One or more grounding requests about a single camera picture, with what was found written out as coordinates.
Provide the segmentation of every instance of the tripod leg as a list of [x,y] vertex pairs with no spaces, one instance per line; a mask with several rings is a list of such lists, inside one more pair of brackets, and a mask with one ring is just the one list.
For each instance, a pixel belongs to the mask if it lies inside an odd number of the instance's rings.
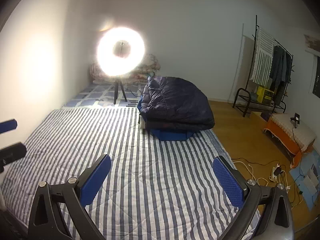
[[115,105],[118,99],[119,81],[115,82],[115,98],[113,104]]
[[121,82],[121,81],[119,81],[119,82],[120,82],[120,87],[121,87],[121,90],[122,90],[122,93],[123,93],[123,96],[124,96],[124,101],[128,102],[127,97],[125,96],[125,92],[124,92],[123,84],[122,84],[122,82]]

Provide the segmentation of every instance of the wooden floor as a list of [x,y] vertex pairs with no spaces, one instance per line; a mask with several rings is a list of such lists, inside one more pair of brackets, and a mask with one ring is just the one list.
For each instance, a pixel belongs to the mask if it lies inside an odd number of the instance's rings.
[[[283,147],[276,146],[276,139],[271,136],[267,136],[263,133],[259,127],[247,117],[242,117],[242,113],[233,109],[229,103],[210,101],[211,109],[214,113],[215,126],[213,131],[218,136],[222,145],[226,151],[230,154],[231,158],[246,158],[250,162],[257,162],[261,164],[268,163],[272,160],[278,160],[280,164],[286,166],[286,170],[290,169],[290,161],[283,153],[285,152]],[[273,162],[267,166],[261,166],[258,164],[251,164],[253,167],[253,175],[255,178],[265,178],[271,175],[271,169],[277,162]],[[238,170],[246,179],[251,179],[250,173],[246,170],[242,163],[235,164]],[[290,173],[287,173],[288,184],[294,183]],[[259,180],[260,185],[265,185],[264,180]],[[289,191],[289,199],[294,199],[294,187],[291,187]],[[296,194],[293,205],[299,203],[299,197]],[[320,214],[320,205],[316,201],[316,206],[309,212],[305,201],[303,200],[299,205],[292,209],[294,228],[303,227],[309,221],[314,219]]]

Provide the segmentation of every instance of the orange cloth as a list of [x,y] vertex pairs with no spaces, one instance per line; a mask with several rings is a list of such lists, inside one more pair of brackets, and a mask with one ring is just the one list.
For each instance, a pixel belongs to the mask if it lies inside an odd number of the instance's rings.
[[[269,130],[274,136],[276,136],[282,142],[282,144],[288,149],[290,153],[295,155],[290,167],[297,167],[302,158],[302,153],[297,143],[295,141],[292,141],[291,138],[270,119],[267,122],[265,130]],[[313,149],[313,143],[314,141],[308,146],[308,148],[303,153],[311,152]]]

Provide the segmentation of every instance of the white checkered cloth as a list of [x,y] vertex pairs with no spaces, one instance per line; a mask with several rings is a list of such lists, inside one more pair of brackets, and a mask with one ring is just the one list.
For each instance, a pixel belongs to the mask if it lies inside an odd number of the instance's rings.
[[297,125],[297,128],[293,129],[292,133],[294,124],[288,114],[273,114],[270,119],[278,125],[292,141],[296,141],[302,152],[317,138],[316,134],[301,120],[300,124]]

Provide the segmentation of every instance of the small container on rack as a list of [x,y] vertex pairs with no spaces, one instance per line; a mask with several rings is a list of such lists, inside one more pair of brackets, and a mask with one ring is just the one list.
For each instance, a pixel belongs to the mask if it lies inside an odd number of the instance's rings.
[[273,91],[259,86],[257,90],[257,101],[266,105],[270,105],[273,98],[273,94]]

